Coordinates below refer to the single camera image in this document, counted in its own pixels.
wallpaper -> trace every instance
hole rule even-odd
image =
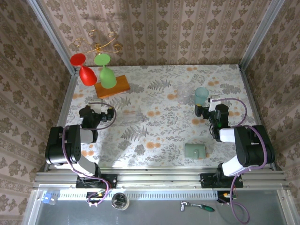
[[[0,225],[16,225],[70,74],[26,1],[0,1],[0,33]]]
[[[285,1],[246,72],[300,212],[299,0]]]
[[[239,64],[270,0],[40,0],[69,56],[91,50],[73,42],[111,31],[123,46],[110,65]],[[94,54],[87,54],[93,66]]]

wooden block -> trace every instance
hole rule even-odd
[[[103,88],[101,83],[96,83],[94,86],[95,86],[95,90],[97,93],[97,97],[98,98],[107,98],[111,95],[115,95],[115,94],[121,93],[123,91],[130,90],[129,83],[128,83],[125,75],[118,76],[116,79],[117,79],[116,86],[114,86],[113,88],[110,88],[110,89]]]

gold candelabra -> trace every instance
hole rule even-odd
[[[116,32],[110,32],[110,33],[108,33],[108,37],[109,37],[109,38],[112,38],[112,40],[109,41],[108,43],[106,43],[105,45],[101,45],[101,41],[100,41],[100,31],[98,31],[98,30],[91,30],[91,31],[88,33],[88,35],[89,35],[89,37],[93,37],[93,36],[96,35],[95,33],[98,33],[99,43],[95,43],[94,45],[92,45],[92,44],[90,44],[87,40],[85,40],[84,38],[81,38],[81,37],[80,37],[80,38],[77,38],[77,39],[73,42],[73,44],[74,44],[76,47],[80,47],[81,44],[82,44],[83,42],[85,42],[85,43],[87,43],[87,44],[92,48],[92,50],[87,51],[87,52],[82,52],[82,54],[95,52],[96,55],[99,55],[99,54],[101,54],[101,52],[105,52],[105,53],[118,53],[119,51],[122,50],[122,46],[119,45],[119,44],[113,44],[113,45],[112,45],[113,48],[114,48],[116,51],[106,51],[106,50],[103,49],[104,47],[108,46],[111,42],[113,42],[114,40],[117,39],[118,34],[117,34]]]

aluminum frame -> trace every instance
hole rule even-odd
[[[278,12],[280,11],[283,3],[285,0],[272,0],[270,3],[265,15],[262,18],[245,54],[243,55],[242,60],[240,61],[240,66],[243,69],[246,69],[254,57],[259,45],[263,41],[264,37],[266,36],[270,26],[272,25],[275,17],[277,16]]]
[[[288,225],[300,224],[300,216],[297,212],[292,193],[290,190],[278,190],[277,191],[280,204],[285,215],[285,219]]]
[[[32,190],[26,211],[22,220],[22,225],[34,225],[38,217],[39,207],[42,203],[41,199],[45,191]]]
[[[58,201],[86,201],[85,189],[67,189],[61,191],[48,191],[48,194],[57,197]],[[165,200],[217,200],[217,191],[126,191],[110,190],[104,201],[111,201],[116,193],[125,193],[130,200],[137,201],[165,201]]]
[[[202,188],[201,173],[215,173],[215,167],[206,168],[176,168],[176,167],[147,167],[137,168],[101,168],[102,173],[118,175],[117,189],[127,191],[192,191],[208,190]],[[244,187],[241,190],[282,190],[289,189],[283,171],[272,171],[264,168],[242,175]],[[38,172],[33,189],[75,188],[77,174],[70,170],[51,168],[47,173]],[[211,188],[210,190],[228,190],[228,188]]]

green wallet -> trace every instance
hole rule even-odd
[[[185,158],[206,158],[206,151],[204,144],[185,144],[184,150]]]

